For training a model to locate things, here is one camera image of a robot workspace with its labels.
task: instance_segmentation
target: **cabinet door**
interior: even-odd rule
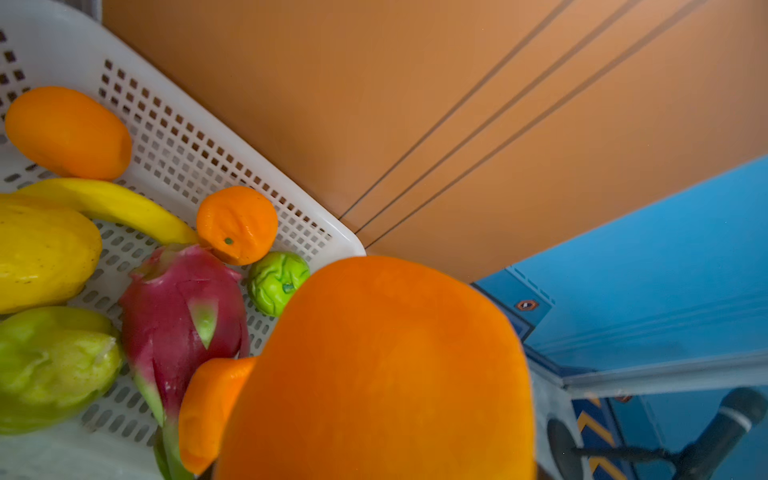
[[[768,152],[768,4],[635,4],[362,229],[368,251],[477,280]]]
[[[472,281],[768,152],[764,0],[104,0],[357,233]]]
[[[104,24],[341,216],[567,3],[104,0]]]

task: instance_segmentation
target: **orange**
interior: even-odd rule
[[[181,462],[195,475],[219,456],[224,426],[257,358],[210,359],[195,370],[179,411]]]
[[[507,318],[416,263],[356,257],[296,291],[224,432],[216,480],[532,480]]]
[[[277,212],[265,196],[248,187],[229,187],[211,194],[197,211],[200,243],[219,260],[248,265],[270,251],[277,235]]]
[[[68,88],[35,88],[17,98],[5,133],[29,160],[62,177],[114,180],[131,161],[131,136],[120,119]]]

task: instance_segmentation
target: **pink dragon fruit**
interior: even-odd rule
[[[131,278],[120,298],[122,341],[136,386],[162,428],[157,462],[166,478],[193,478],[179,454],[181,400],[207,360],[248,354],[241,277],[199,245],[172,244],[155,250]]]

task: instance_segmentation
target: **banana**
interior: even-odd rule
[[[24,187],[14,195],[53,200],[88,218],[122,223],[163,245],[198,241],[195,231],[168,210],[127,188],[107,181],[51,178]]]

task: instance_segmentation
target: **white plastic basket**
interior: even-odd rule
[[[99,24],[48,0],[0,0],[0,118],[5,120],[8,106],[24,91],[45,85],[81,91],[117,114],[134,139],[133,161],[117,183],[190,225],[208,194],[247,185],[274,203],[280,220],[276,250],[300,254],[312,271],[365,255],[333,215]],[[0,192],[53,176],[25,159],[4,133],[0,122]],[[104,244],[101,261],[69,305],[100,311],[119,325],[117,300],[128,285],[127,273],[157,244],[130,228],[96,224]],[[276,319],[247,305],[257,354]],[[151,448],[157,424],[125,373],[78,418],[30,435],[0,437],[0,480],[160,478]]]

